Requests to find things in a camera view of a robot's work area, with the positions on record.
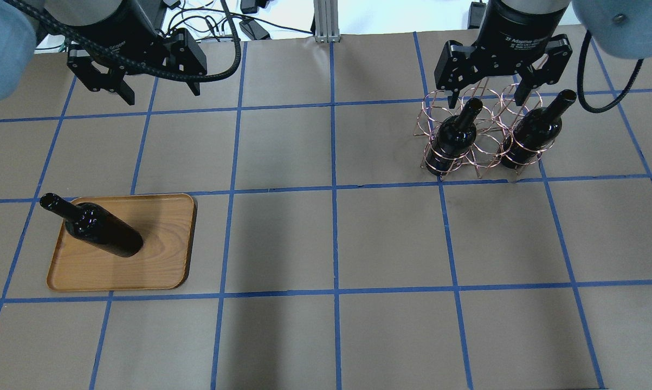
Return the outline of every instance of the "grid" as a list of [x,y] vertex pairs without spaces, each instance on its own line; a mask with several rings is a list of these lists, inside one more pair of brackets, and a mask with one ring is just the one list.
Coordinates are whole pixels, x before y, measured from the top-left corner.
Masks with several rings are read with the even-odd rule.
[[[425,69],[422,59],[422,52],[420,49],[420,44],[418,40],[417,33],[413,33],[412,37],[414,42],[410,44],[415,45],[415,52],[417,54],[417,61],[419,63],[420,71],[420,81],[422,82],[422,89],[420,89],[420,94],[427,95],[427,79],[425,78]],[[189,300],[189,299],[217,299],[217,322],[215,328],[215,343],[214,343],[214,358],[212,358],[212,365],[209,367],[211,370],[211,388],[216,387],[216,378],[217,378],[217,366],[218,366],[218,357],[220,354],[220,343],[221,343],[221,330],[222,330],[222,316],[224,310],[224,301],[225,299],[232,298],[257,298],[257,297],[271,297],[271,296],[332,296],[333,297],[333,306],[334,306],[334,343],[335,343],[335,382],[336,388],[341,389],[343,387],[343,368],[341,367],[341,345],[340,345],[340,296],[341,295],[351,295],[351,294],[395,294],[395,293],[414,293],[414,292],[440,292],[447,291],[453,292],[454,302],[457,313],[458,321],[458,330],[459,338],[462,349],[462,360],[465,369],[465,376],[467,380],[467,387],[470,389],[474,388],[473,376],[472,376],[472,359],[469,356],[469,348],[467,344],[467,335],[465,331],[465,323],[463,317],[463,306],[461,300],[462,291],[492,291],[492,290],[522,290],[522,289],[571,289],[573,291],[574,299],[576,301],[576,306],[578,308],[579,318],[581,320],[581,326],[583,327],[583,332],[585,336],[586,343],[588,344],[589,355],[591,358],[591,363],[593,365],[593,371],[596,376],[598,387],[605,388],[606,383],[603,380],[603,375],[601,374],[601,368],[598,364],[598,356],[596,355],[596,350],[593,347],[593,341],[591,340],[591,335],[588,326],[588,320],[586,319],[586,314],[584,312],[583,304],[581,301],[581,296],[579,294],[579,289],[588,288],[588,287],[608,287],[608,286],[637,286],[637,285],[652,285],[652,279],[630,279],[628,281],[577,281],[574,274],[573,267],[571,265],[571,260],[569,257],[569,251],[567,249],[566,241],[564,239],[564,234],[561,229],[561,224],[559,220],[558,210],[556,203],[554,202],[551,183],[555,182],[569,182],[569,181],[584,181],[584,180],[622,180],[622,179],[633,179],[633,178],[648,178],[652,185],[652,170],[650,169],[646,158],[643,155],[640,145],[636,140],[634,132],[631,130],[630,123],[628,118],[621,105],[618,105],[619,113],[625,123],[625,126],[628,130],[629,136],[631,137],[631,142],[636,148],[638,157],[641,159],[641,163],[645,168],[645,173],[643,174],[629,174],[629,175],[600,175],[600,176],[567,176],[567,177],[548,177],[544,166],[542,163],[539,165],[540,177],[539,178],[523,178],[518,180],[517,183],[542,183],[548,198],[549,207],[554,219],[554,226],[558,233],[559,244],[561,246],[562,255],[564,256],[564,262],[566,264],[566,269],[569,275],[568,282],[550,282],[550,283],[529,283],[529,284],[476,284],[476,285],[461,285],[457,279],[456,264],[454,259],[454,248],[451,241],[451,229],[449,224],[449,213],[447,210],[447,200],[445,196],[445,188],[450,186],[459,186],[459,185],[491,185],[491,184],[502,184],[509,183],[506,179],[497,179],[497,180],[458,180],[458,181],[424,181],[424,182],[413,182],[413,183],[370,183],[365,185],[338,185],[336,181],[336,107],[338,106],[355,106],[355,105],[384,105],[384,104],[394,104],[394,103],[417,103],[419,99],[388,99],[388,100],[377,100],[377,101],[337,101],[335,95],[335,55],[333,43],[329,47],[329,70],[330,70],[330,101],[324,103],[307,103],[307,104],[289,104],[289,105],[280,105],[280,106],[251,106],[244,107],[242,106],[242,97],[244,93],[244,74],[246,73],[246,58],[251,55],[251,52],[248,50],[248,45],[244,42],[243,45],[243,54],[244,59],[242,60],[241,67],[241,79],[239,86],[239,96],[236,107],[233,108],[209,108],[209,109],[178,109],[174,111],[154,111],[153,104],[155,99],[155,93],[157,91],[158,81],[155,79],[152,97],[150,98],[150,103],[148,105],[147,111],[140,113],[120,113],[120,114],[92,114],[92,115],[66,115],[66,109],[68,108],[68,103],[73,94],[73,88],[75,87],[75,78],[70,84],[70,90],[68,96],[66,97],[66,103],[63,106],[60,116],[43,116],[42,118],[14,118],[14,119],[0,119],[1,122],[21,122],[21,121],[46,121],[46,120],[56,120],[57,125],[54,131],[53,138],[51,139],[50,147],[46,155],[46,160],[43,164],[41,170],[41,175],[39,176],[38,184],[34,190],[34,195],[32,198],[0,198],[0,203],[29,203],[29,212],[27,219],[24,222],[24,227],[21,232],[20,239],[15,250],[13,261],[11,263],[7,279],[3,287],[3,293],[0,297],[0,316],[3,309],[3,304],[5,303],[55,303],[55,302],[106,302],[105,315],[102,319],[102,326],[100,330],[100,336],[98,341],[97,353],[93,363],[93,370],[90,380],[90,389],[95,388],[95,383],[98,375],[98,368],[100,363],[100,358],[102,356],[102,348],[105,341],[105,336],[107,334],[107,325],[108,317],[111,311],[111,304],[115,301],[163,301],[163,300]],[[619,91],[615,90],[610,77],[608,76],[608,70],[606,70],[601,55],[598,52],[597,47],[595,47],[596,55],[598,62],[601,65],[601,69],[605,74],[608,85],[610,86],[609,90],[602,91],[590,91],[586,92],[588,95],[606,95],[606,96],[616,96]],[[634,94],[642,93],[652,93],[652,89],[633,89],[630,92]],[[543,96],[556,96],[556,93],[543,93]],[[330,109],[330,118],[331,118],[331,185],[330,186],[313,186],[313,187],[284,187],[284,188],[252,188],[251,190],[237,190],[235,188],[236,184],[236,175],[237,175],[237,155],[239,149],[239,139],[241,131],[241,116],[243,111],[255,111],[256,109],[285,109],[285,108],[310,108],[310,107],[328,107]],[[75,119],[87,119],[87,118],[106,118],[107,116],[145,116],[145,127],[143,128],[142,138],[140,139],[140,146],[138,149],[137,162],[135,162],[135,170],[133,173],[133,181],[131,183],[130,194],[134,194],[135,188],[137,187],[138,173],[140,170],[141,161],[143,158],[143,152],[145,150],[145,141],[147,136],[148,126],[150,124],[150,118],[155,115],[163,114],[179,114],[179,113],[206,113],[206,112],[219,112],[219,111],[230,111],[236,113],[236,129],[234,135],[234,157],[232,159],[232,170],[231,170],[231,184],[228,190],[218,190],[218,191],[207,191],[207,192],[188,192],[190,195],[195,197],[202,196],[212,196],[212,195],[226,195],[229,198],[227,205],[227,221],[225,228],[225,239],[224,239],[224,253],[222,255],[222,274],[220,277],[220,290],[217,293],[208,293],[208,294],[157,294],[157,295],[147,295],[147,296],[117,296],[110,291],[107,296],[64,296],[64,297],[33,297],[33,298],[9,298],[7,296],[8,289],[11,284],[11,279],[13,273],[16,269],[19,255],[24,242],[24,236],[27,232],[31,216],[33,215],[34,207],[36,202],[38,202],[38,195],[41,193],[41,186],[44,181],[46,171],[48,169],[51,155],[53,155],[53,150],[56,145],[56,140],[59,136],[59,131],[61,130],[61,125],[64,121],[70,121]],[[450,267],[450,276],[452,279],[451,285],[441,285],[441,286],[426,286],[426,287],[370,287],[370,288],[341,288],[339,282],[339,262],[338,262],[338,192],[340,190],[358,190],[362,188],[399,188],[399,187],[437,187],[440,200],[440,208],[442,211],[443,223],[444,223],[444,236],[447,240],[447,250],[449,255],[449,267]],[[333,288],[332,289],[301,289],[301,290],[287,290],[287,291],[256,291],[256,292],[228,292],[226,291],[226,281],[227,281],[227,263],[229,256],[230,248],[230,239],[231,239],[231,225],[232,225],[232,211],[234,207],[234,196],[237,194],[245,193],[268,193],[268,192],[331,192],[332,197],[332,217],[333,217]]]

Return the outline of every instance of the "metal post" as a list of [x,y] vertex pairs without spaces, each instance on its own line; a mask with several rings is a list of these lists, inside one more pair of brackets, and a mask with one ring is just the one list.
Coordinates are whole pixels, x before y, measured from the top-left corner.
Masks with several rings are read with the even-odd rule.
[[316,42],[340,42],[338,0],[314,0]]

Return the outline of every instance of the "wooden tray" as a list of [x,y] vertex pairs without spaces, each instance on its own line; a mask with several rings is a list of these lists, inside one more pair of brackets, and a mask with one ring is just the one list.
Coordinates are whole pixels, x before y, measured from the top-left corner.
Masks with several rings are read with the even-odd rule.
[[78,198],[140,232],[143,248],[118,257],[75,239],[61,225],[46,284],[53,291],[173,289],[189,274],[195,203],[185,193]]

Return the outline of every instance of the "wine bottle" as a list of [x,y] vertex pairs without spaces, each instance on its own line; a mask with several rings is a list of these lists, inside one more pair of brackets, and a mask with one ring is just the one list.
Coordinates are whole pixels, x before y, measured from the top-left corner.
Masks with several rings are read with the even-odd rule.
[[453,168],[454,160],[467,153],[473,145],[477,136],[473,122],[480,111],[482,101],[472,98],[465,103],[460,114],[450,116],[442,122],[424,156],[427,170],[433,175],[447,174]]
[[537,151],[547,146],[561,131],[561,115],[576,101],[576,93],[571,89],[559,92],[547,107],[531,109],[514,129],[514,141],[507,136],[501,151],[507,151],[501,158],[502,165],[514,170],[527,165],[537,155]]
[[62,217],[70,235],[110,254],[131,257],[143,247],[143,238],[135,229],[100,205],[74,205],[55,193],[46,193],[39,204]]

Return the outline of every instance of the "bolt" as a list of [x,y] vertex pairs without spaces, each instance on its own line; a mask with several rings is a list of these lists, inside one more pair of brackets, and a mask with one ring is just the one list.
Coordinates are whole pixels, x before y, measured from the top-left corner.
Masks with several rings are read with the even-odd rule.
[[627,15],[625,15],[625,14],[617,14],[612,18],[612,22],[614,24],[620,24],[620,23],[624,22],[625,20],[627,20]]

